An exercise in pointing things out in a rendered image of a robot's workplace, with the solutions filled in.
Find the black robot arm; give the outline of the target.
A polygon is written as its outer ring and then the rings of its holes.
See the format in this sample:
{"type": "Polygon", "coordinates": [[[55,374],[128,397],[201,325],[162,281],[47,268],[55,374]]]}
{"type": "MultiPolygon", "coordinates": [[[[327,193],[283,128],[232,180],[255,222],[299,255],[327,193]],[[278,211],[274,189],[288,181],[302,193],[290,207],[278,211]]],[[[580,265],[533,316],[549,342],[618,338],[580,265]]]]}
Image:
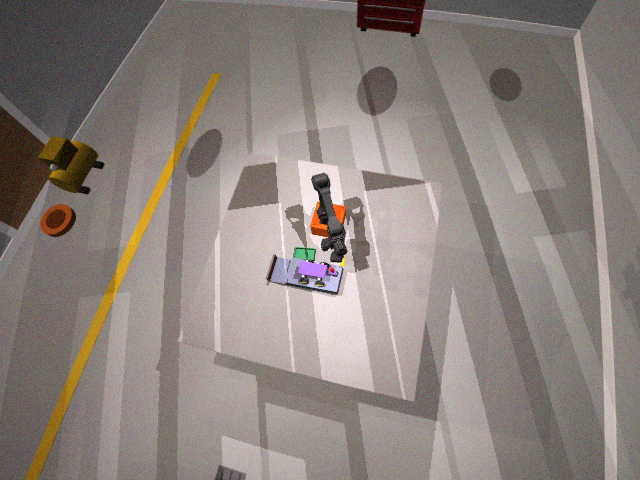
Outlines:
{"type": "Polygon", "coordinates": [[[344,225],[336,217],[334,206],[331,199],[330,191],[330,179],[325,172],[313,175],[311,178],[314,190],[318,192],[320,206],[316,210],[319,220],[319,224],[327,225],[327,232],[329,238],[324,238],[321,241],[321,249],[328,251],[329,248],[333,250],[333,246],[337,256],[343,256],[348,251],[344,243],[345,229],[344,225]],[[343,234],[341,235],[341,233],[343,234]],[[333,242],[333,246],[331,245],[333,242]]]}

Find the purple wheeled trolley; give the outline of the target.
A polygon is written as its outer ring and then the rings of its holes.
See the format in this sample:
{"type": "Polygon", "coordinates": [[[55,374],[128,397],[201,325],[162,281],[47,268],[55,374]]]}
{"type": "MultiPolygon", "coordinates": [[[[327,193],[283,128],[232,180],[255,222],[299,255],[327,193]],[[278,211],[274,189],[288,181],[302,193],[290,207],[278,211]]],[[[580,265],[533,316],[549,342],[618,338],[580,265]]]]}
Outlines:
{"type": "Polygon", "coordinates": [[[298,274],[302,274],[302,278],[300,278],[300,283],[308,284],[309,280],[306,279],[307,278],[306,275],[308,275],[308,276],[318,277],[318,281],[316,281],[315,285],[324,287],[325,283],[322,282],[322,278],[325,279],[326,273],[336,275],[336,270],[334,270],[335,273],[333,273],[328,268],[329,268],[329,263],[326,263],[326,262],[321,262],[320,264],[316,264],[312,260],[308,260],[308,259],[305,260],[305,262],[301,261],[299,270],[298,270],[298,274]]]}

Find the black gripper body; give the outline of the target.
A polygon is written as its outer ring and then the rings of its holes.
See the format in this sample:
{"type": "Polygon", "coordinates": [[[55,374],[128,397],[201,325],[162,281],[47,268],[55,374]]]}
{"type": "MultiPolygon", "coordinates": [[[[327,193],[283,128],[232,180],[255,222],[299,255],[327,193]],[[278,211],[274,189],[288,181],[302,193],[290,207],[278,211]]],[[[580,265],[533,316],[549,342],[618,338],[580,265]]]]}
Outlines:
{"type": "MultiPolygon", "coordinates": [[[[331,242],[331,245],[333,246],[333,242],[331,242]]],[[[333,246],[333,249],[334,249],[334,246],[333,246]]],[[[335,249],[334,249],[334,251],[335,251],[335,249]]],[[[330,257],[330,261],[331,261],[331,262],[335,262],[335,263],[342,263],[342,261],[343,261],[343,256],[337,256],[337,255],[336,255],[336,252],[335,252],[335,253],[332,253],[332,254],[331,254],[331,257],[330,257]]]]}

